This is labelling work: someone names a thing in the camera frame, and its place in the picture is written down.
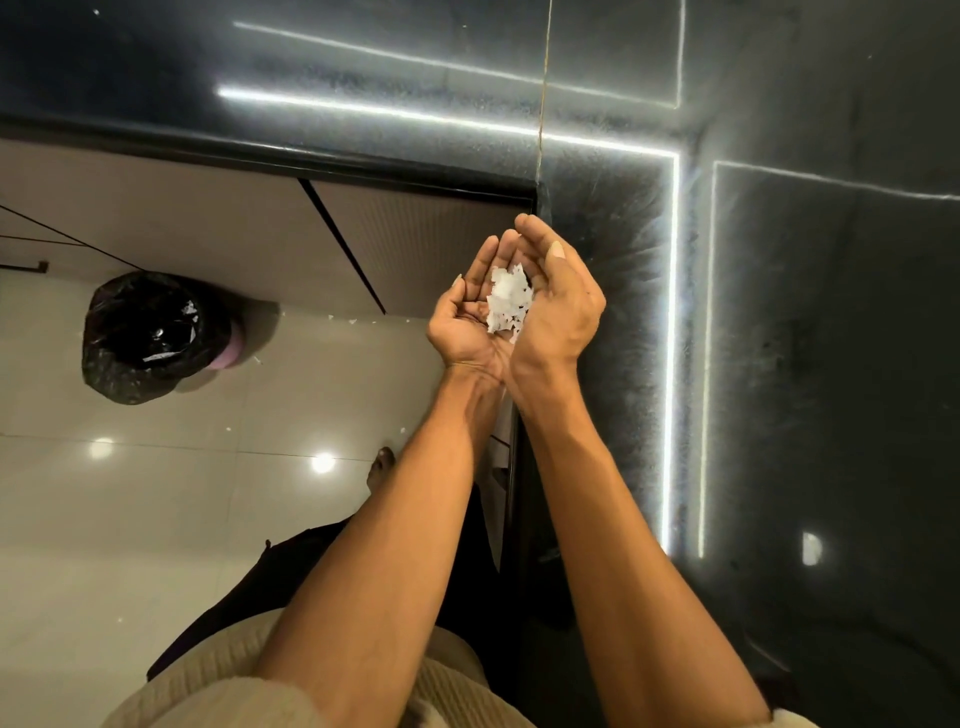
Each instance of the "foot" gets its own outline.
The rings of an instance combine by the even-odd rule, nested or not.
[[[367,487],[371,493],[376,493],[376,489],[383,485],[395,464],[394,452],[390,448],[380,448],[367,473]]]

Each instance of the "black drawer handle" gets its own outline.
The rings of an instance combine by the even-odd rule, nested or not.
[[[20,271],[20,273],[40,273],[44,274],[50,270],[50,263],[41,260],[35,268],[28,268],[25,265],[0,265],[5,271]]]

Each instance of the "black plastic bag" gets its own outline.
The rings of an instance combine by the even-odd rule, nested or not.
[[[120,404],[173,391],[230,340],[230,316],[197,280],[136,272],[93,294],[84,325],[84,382]]]

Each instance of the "black pants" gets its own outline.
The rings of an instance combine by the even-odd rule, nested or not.
[[[347,523],[311,528],[276,546],[267,542],[260,559],[240,583],[200,615],[151,665],[147,680],[153,680],[178,657],[220,630],[287,606]],[[498,692],[503,672],[503,617],[499,573],[487,540],[480,492],[474,486],[437,626],[473,648],[494,692]]]

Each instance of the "beige shirt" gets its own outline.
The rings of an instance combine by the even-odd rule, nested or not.
[[[127,698],[104,728],[324,728],[298,688],[250,677],[282,610],[244,619],[191,649]],[[776,711],[772,728],[816,728]],[[487,687],[473,650],[434,630],[399,728],[534,728]]]

